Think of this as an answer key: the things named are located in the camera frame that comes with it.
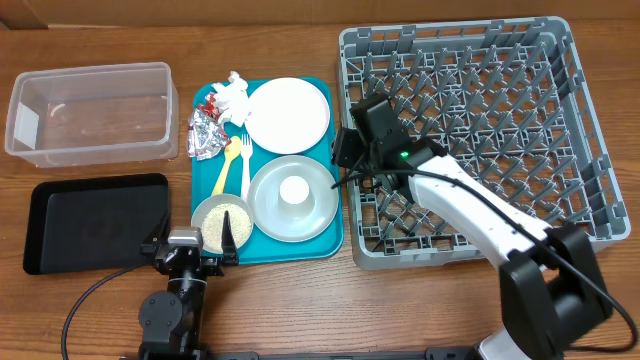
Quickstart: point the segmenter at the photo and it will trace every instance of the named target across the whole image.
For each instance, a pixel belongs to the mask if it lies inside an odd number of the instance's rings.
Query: gray dish rack
[[[343,126],[354,127],[351,105],[384,92],[413,137],[445,146],[515,207],[552,225],[575,222],[596,251],[629,235],[565,20],[350,28],[340,35],[338,67]],[[361,268],[482,258],[437,214],[371,185],[348,185],[353,257]]]

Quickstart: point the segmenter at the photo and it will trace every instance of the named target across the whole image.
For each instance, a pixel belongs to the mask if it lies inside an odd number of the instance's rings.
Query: yellow spoon
[[[240,138],[237,136],[232,137],[231,143],[224,148],[224,165],[222,165],[218,181],[216,181],[216,186],[213,187],[212,196],[222,194],[224,191],[224,184],[227,182],[227,175],[229,175],[231,162],[240,155],[241,150],[242,141],[240,141]]]

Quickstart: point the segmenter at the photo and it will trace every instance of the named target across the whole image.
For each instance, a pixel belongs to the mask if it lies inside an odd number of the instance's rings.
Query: silver foil wrapper
[[[195,157],[198,160],[218,155],[220,150],[230,142],[222,125],[217,124],[214,118],[208,116],[199,107],[189,116],[188,139],[189,157]]]

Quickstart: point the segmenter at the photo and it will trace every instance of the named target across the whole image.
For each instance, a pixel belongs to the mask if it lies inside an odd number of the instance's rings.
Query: white cup
[[[300,176],[289,176],[280,183],[278,206],[283,214],[304,218],[313,210],[313,194],[309,184]]]

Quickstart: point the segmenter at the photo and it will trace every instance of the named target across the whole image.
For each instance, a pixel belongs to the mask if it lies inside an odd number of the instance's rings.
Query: fork
[[[251,176],[249,174],[249,158],[251,158],[251,155],[253,155],[251,136],[248,134],[242,135],[242,150],[240,151],[240,156],[242,156],[242,190],[240,197],[244,201],[247,201],[249,183],[251,183]]]

